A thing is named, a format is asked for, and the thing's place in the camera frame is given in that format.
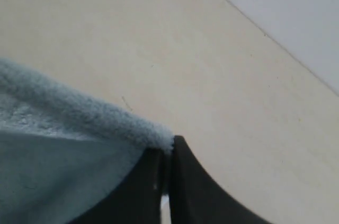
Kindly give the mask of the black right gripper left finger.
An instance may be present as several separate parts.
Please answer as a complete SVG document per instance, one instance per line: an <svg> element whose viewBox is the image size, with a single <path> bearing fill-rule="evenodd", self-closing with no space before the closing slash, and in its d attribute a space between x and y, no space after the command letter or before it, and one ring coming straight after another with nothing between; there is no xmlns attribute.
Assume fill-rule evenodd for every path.
<svg viewBox="0 0 339 224"><path fill-rule="evenodd" d="M163 186L164 154L160 150L147 149L115 190L71 223L161 223Z"/></svg>

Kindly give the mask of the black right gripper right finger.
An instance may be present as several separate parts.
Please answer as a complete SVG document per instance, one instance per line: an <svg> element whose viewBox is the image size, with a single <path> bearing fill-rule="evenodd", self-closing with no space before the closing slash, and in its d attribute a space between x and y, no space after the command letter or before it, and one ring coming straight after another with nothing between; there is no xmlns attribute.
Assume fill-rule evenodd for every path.
<svg viewBox="0 0 339 224"><path fill-rule="evenodd" d="M268 223L219 186L182 136L174 137L169 205L171 223Z"/></svg>

